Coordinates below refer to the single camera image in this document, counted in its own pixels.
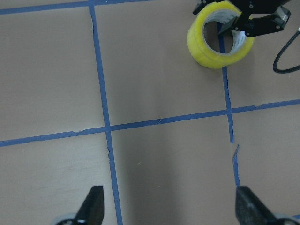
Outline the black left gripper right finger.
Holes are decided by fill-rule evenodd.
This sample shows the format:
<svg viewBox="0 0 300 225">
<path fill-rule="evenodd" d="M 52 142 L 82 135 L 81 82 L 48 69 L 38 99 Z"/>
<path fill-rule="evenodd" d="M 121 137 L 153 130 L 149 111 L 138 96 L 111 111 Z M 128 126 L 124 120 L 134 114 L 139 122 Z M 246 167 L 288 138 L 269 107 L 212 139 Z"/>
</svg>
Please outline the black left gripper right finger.
<svg viewBox="0 0 300 225">
<path fill-rule="evenodd" d="M 240 225 L 275 225 L 277 218 L 247 186 L 236 187 L 235 215 Z"/>
</svg>

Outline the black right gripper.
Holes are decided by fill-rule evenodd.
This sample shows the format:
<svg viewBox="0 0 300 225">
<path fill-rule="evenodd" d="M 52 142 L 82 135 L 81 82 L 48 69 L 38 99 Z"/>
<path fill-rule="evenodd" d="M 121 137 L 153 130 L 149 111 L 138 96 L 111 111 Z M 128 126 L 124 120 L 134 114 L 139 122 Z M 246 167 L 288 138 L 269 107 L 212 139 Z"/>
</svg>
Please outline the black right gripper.
<svg viewBox="0 0 300 225">
<path fill-rule="evenodd" d="M 291 12 L 284 7 L 288 0 L 228 0 L 240 15 L 224 23 L 219 36 L 233 31 L 244 32 L 248 38 L 283 31 Z"/>
</svg>

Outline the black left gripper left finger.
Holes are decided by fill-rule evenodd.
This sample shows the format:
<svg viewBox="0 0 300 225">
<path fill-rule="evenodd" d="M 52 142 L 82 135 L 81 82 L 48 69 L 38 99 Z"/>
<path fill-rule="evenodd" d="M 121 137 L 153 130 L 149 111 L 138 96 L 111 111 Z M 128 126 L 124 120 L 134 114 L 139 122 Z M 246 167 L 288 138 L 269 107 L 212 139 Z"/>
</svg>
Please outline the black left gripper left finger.
<svg viewBox="0 0 300 225">
<path fill-rule="evenodd" d="M 93 186 L 75 216 L 75 225 L 101 225 L 104 219 L 104 188 Z"/>
</svg>

